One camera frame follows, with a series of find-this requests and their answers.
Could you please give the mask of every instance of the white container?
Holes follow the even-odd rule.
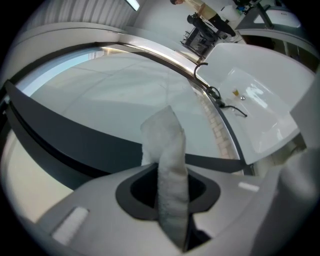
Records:
[[[219,16],[222,16],[222,18],[225,18],[230,22],[235,22],[240,18],[240,14],[236,11],[236,9],[234,9],[232,5],[223,7],[218,14]]]

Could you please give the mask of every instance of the person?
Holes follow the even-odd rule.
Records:
[[[223,31],[231,35],[230,42],[234,42],[236,39],[236,32],[226,23],[221,17],[208,5],[201,0],[170,0],[173,5],[180,5],[183,3],[188,4],[193,8],[199,16],[208,20],[217,30]]]

